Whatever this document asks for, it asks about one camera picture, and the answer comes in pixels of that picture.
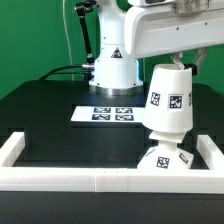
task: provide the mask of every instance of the green backdrop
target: green backdrop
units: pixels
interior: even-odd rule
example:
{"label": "green backdrop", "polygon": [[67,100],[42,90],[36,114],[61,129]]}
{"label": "green backdrop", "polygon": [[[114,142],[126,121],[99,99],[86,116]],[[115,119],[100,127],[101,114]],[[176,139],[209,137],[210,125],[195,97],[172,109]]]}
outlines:
{"label": "green backdrop", "polygon": [[[68,31],[73,62],[85,61],[80,25],[74,6],[81,0],[66,0]],[[123,9],[126,0],[118,0]],[[97,13],[87,16],[95,56],[99,54]],[[25,81],[37,80],[53,68],[69,65],[62,14],[62,0],[1,0],[0,1],[0,98]],[[201,74],[194,82],[211,86],[224,96],[224,47],[208,49]],[[187,52],[184,61],[191,61],[193,52]],[[150,81],[153,67],[170,62],[168,55],[145,60],[145,80]]]}

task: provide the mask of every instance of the black tabletop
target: black tabletop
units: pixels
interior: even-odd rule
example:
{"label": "black tabletop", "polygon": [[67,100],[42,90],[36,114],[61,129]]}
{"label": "black tabletop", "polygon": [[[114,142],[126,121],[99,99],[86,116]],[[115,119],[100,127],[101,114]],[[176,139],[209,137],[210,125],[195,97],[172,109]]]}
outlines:
{"label": "black tabletop", "polygon": [[[0,101],[0,143],[25,131],[14,166],[135,168],[157,144],[141,123],[71,122],[76,106],[144,107],[144,93],[107,96],[83,82],[30,81]],[[181,148],[194,153],[193,169],[207,169],[195,148],[208,134],[224,150],[224,100],[193,86],[194,128]],[[223,223],[224,196],[203,194],[0,192],[2,223]]]}

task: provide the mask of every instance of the black cable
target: black cable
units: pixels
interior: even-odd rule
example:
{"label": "black cable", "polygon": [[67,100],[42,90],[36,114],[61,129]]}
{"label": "black cable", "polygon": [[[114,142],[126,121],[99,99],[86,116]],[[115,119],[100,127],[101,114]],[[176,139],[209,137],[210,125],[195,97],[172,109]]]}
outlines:
{"label": "black cable", "polygon": [[46,78],[48,78],[48,76],[56,74],[56,72],[60,72],[67,69],[74,69],[74,68],[82,68],[82,65],[68,65],[68,66],[64,66],[60,68],[55,68],[51,70],[50,72],[48,72],[46,75],[42,76],[39,80],[45,80]]}

